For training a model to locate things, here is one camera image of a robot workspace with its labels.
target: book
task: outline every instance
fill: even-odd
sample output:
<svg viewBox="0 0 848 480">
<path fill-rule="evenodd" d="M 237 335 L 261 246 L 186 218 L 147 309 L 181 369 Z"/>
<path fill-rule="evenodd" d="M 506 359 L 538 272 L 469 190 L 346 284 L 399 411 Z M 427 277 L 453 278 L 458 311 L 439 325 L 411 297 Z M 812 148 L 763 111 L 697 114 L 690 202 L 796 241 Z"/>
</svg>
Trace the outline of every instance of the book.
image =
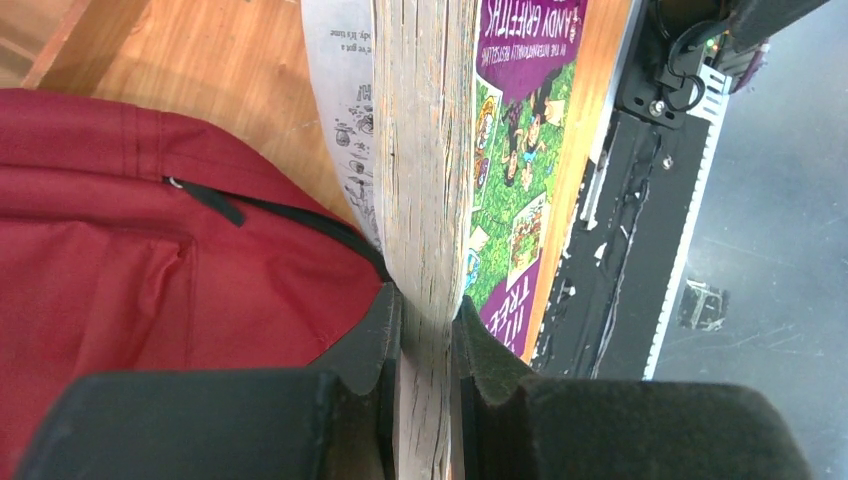
<svg viewBox="0 0 848 480">
<path fill-rule="evenodd" d="M 525 355 L 587 0 L 481 0 L 465 292 Z M 560 246 L 565 239 L 554 243 Z"/>
</svg>

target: screw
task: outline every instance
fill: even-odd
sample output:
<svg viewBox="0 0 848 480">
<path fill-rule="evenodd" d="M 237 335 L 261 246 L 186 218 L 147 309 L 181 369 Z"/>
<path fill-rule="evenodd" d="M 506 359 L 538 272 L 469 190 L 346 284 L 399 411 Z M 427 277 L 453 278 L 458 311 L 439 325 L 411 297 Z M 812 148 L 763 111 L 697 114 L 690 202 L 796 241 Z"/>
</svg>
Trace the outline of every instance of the screw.
<svg viewBox="0 0 848 480">
<path fill-rule="evenodd" d="M 650 105 L 648 105 L 648 113 L 650 113 L 651 116 L 659 117 L 663 114 L 663 112 L 665 112 L 665 102 L 662 100 L 654 100 Z"/>
</svg>

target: red bag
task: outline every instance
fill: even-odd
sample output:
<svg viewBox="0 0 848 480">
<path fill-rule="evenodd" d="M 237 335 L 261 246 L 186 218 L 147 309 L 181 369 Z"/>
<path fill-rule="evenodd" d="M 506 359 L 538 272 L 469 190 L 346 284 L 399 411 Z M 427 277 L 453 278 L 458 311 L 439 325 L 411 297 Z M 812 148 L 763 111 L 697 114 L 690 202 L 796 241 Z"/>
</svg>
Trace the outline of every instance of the red bag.
<svg viewBox="0 0 848 480">
<path fill-rule="evenodd" d="M 385 278 L 272 164 L 180 115 L 0 90 L 0 172 L 0 478 L 75 378 L 303 366 Z"/>
</svg>

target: wooden table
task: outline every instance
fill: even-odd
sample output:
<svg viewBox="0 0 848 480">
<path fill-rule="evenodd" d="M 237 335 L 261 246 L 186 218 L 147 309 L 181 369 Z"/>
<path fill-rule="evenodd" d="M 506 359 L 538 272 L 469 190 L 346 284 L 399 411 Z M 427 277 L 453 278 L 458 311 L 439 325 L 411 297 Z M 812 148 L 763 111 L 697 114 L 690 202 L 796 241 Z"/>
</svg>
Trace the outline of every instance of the wooden table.
<svg viewBox="0 0 848 480">
<path fill-rule="evenodd" d="M 601 122 L 630 0 L 592 0 L 565 126 L 525 360 Z M 207 120 L 353 222 L 328 157 L 299 0 L 0 0 L 0 87 L 134 103 Z"/>
</svg>

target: wooden edge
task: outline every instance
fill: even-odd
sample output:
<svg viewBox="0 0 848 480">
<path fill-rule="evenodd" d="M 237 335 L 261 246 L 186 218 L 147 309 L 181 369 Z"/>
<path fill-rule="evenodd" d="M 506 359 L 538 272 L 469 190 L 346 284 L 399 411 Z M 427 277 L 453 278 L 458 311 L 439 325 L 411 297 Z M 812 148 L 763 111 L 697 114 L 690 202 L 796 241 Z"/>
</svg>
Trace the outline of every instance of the wooden edge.
<svg viewBox="0 0 848 480">
<path fill-rule="evenodd" d="M 21 84 L 88 95 L 149 0 L 74 0 Z"/>
<path fill-rule="evenodd" d="M 556 174 L 558 187 L 551 201 L 550 223 L 545 234 L 527 339 L 521 355 L 521 359 L 527 363 L 533 356 L 539 336 L 596 130 L 606 127 L 599 125 L 601 112 L 619 57 L 631 6 L 630 0 L 596 0 L 589 2 L 586 12 L 583 39 L 577 54 L 574 90 L 562 139 L 562 144 L 570 147 L 563 148 L 560 153 Z M 617 35 L 611 35 L 611 32 L 617 32 Z"/>
</svg>

